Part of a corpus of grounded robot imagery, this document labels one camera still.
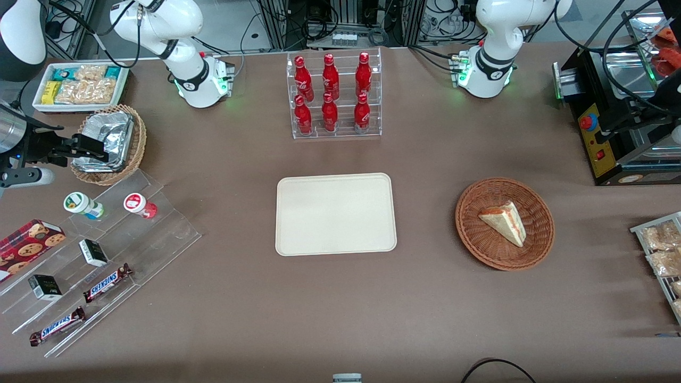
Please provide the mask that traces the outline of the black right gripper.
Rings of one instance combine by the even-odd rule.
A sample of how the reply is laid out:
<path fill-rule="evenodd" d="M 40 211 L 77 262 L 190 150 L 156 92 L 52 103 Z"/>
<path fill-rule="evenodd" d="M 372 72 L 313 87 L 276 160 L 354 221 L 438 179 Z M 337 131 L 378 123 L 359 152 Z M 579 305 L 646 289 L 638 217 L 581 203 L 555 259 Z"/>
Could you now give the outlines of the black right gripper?
<path fill-rule="evenodd" d="M 67 166 L 72 153 L 82 155 L 73 158 L 72 163 L 116 163 L 121 159 L 119 151 L 106 152 L 102 141 L 85 134 L 73 134 L 71 138 L 65 138 L 53 129 L 28 127 L 21 144 L 19 166 L 27 163 Z"/>

